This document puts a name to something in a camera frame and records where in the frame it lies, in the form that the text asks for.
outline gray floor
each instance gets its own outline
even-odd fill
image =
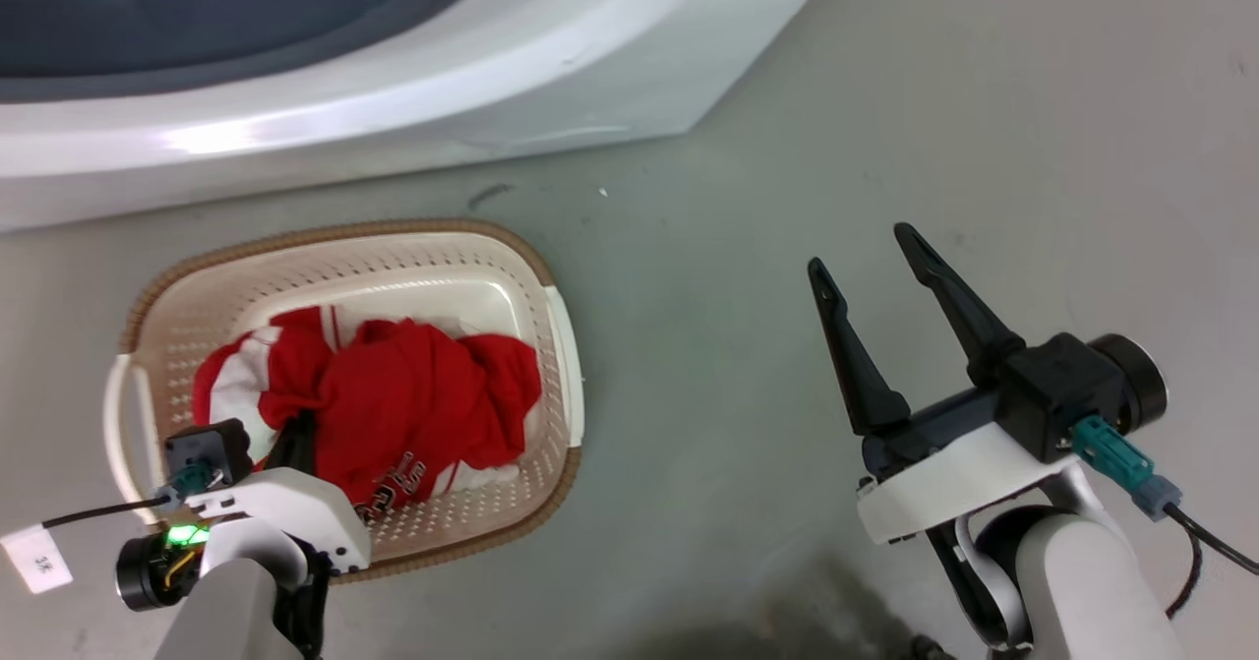
[[[1236,494],[1259,486],[1259,47],[1219,20],[1241,1],[1123,1],[815,0],[685,139],[3,237],[0,529],[116,500],[99,392],[157,271],[282,230],[473,215],[538,247],[567,296],[582,475],[525,540],[335,589],[329,657],[878,657],[908,627],[980,656],[925,543],[860,528],[857,440],[805,280],[827,259],[912,403],[961,389],[891,238],[903,219],[1029,340],[1146,343],[1173,401],[1139,443],[1201,519],[1259,539]],[[1182,535],[1098,487],[1170,600]],[[40,597],[0,564],[0,656],[151,652],[170,613],[112,588],[138,532],[59,532],[77,581]],[[1228,656],[1255,607],[1254,579],[1212,558],[1177,630],[1191,656]]]

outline basket handle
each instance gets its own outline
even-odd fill
[[[145,455],[149,461],[149,472],[155,489],[161,485],[157,477],[161,475],[161,452],[157,450],[157,422],[154,416],[152,394],[149,388],[149,373],[140,364],[131,360],[130,353],[123,353],[113,360],[110,369],[110,378],[104,384],[104,456],[110,462],[110,475],[113,476],[113,485],[118,487],[126,503],[138,503],[145,499],[136,485],[136,479],[131,475],[131,461],[127,457],[126,446],[122,445],[122,389],[126,387],[127,375],[135,382],[136,394],[140,401],[140,423],[142,426],[142,438]],[[145,524],[157,523],[157,515],[152,510],[144,508],[135,511]]]

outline cable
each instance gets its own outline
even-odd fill
[[[1168,518],[1176,520],[1180,524],[1180,526],[1185,528],[1185,532],[1200,539],[1202,544],[1222,554],[1224,558],[1228,559],[1229,562],[1233,562],[1234,564],[1241,567],[1243,569],[1250,572],[1251,574],[1259,574],[1259,563],[1246,557],[1245,554],[1241,554],[1236,549],[1233,549],[1231,547],[1225,544],[1222,539],[1206,532],[1206,529],[1202,528],[1202,525],[1195,523],[1192,518],[1182,513],[1181,509],[1177,508],[1175,504],[1168,503],[1167,505],[1163,506],[1163,511],[1167,513]]]
[[[83,510],[82,513],[73,513],[71,515],[62,515],[60,518],[53,518],[52,520],[45,520],[44,529],[50,530],[58,525],[77,523],[79,520],[87,520],[89,518],[99,518],[102,515],[112,515],[113,513],[126,513],[127,510],[138,510],[141,508],[156,508],[169,500],[170,500],[169,496],[160,495],[157,498],[150,498],[149,500],[138,500],[136,503],[122,503],[117,505],[107,505],[104,508],[96,508],[92,510]]]
[[[1176,600],[1167,607],[1168,621],[1175,618],[1185,605],[1188,603],[1188,597],[1192,596],[1197,582],[1202,578],[1202,543],[1188,530],[1185,530],[1185,537],[1188,538],[1190,547],[1194,549],[1194,559],[1188,563],[1188,578],[1185,579],[1181,592],[1176,595]]]
[[[194,549],[193,552],[189,552],[188,554],[183,555],[179,559],[179,562],[175,562],[174,564],[171,564],[170,569],[166,569],[166,579],[165,579],[166,588],[170,588],[170,582],[171,582],[171,579],[175,578],[175,574],[180,569],[183,569],[190,560],[193,560],[193,557],[196,557],[200,552],[201,552],[200,549]]]

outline white label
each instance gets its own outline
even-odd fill
[[[0,545],[9,553],[13,566],[18,567],[30,593],[44,593],[50,588],[65,586],[74,581],[71,568],[62,559],[62,553],[48,534],[44,525],[35,525],[0,538]]]

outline washing machine drum opening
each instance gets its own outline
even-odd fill
[[[0,101],[195,89],[358,50],[457,0],[0,0]]]

